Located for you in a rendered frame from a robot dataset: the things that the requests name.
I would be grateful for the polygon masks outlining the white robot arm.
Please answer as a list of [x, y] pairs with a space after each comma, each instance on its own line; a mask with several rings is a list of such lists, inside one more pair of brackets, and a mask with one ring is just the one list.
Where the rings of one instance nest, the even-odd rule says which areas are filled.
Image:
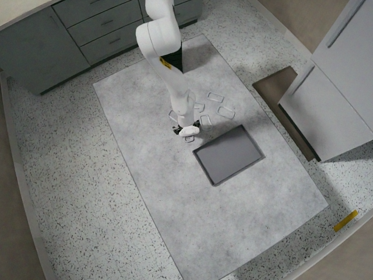
[[183, 128], [180, 137], [198, 134], [199, 128], [193, 126], [196, 96], [189, 90], [184, 74], [160, 57], [178, 51], [181, 46], [174, 0], [146, 0], [145, 6], [147, 14], [155, 21], [137, 27], [139, 48], [171, 95], [172, 108], [178, 115], [178, 124]]

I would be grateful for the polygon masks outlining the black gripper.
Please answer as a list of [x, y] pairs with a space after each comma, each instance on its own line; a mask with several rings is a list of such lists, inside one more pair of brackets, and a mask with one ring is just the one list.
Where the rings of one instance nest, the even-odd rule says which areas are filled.
[[[193, 124], [194, 127], [198, 127], [200, 126], [200, 122], [199, 120], [197, 120], [196, 122], [194, 122]], [[179, 130], [178, 130], [179, 129]], [[173, 127], [173, 131], [178, 135], [180, 133], [180, 131], [182, 130], [183, 128], [180, 127], [180, 125], [178, 125], [178, 127]]]

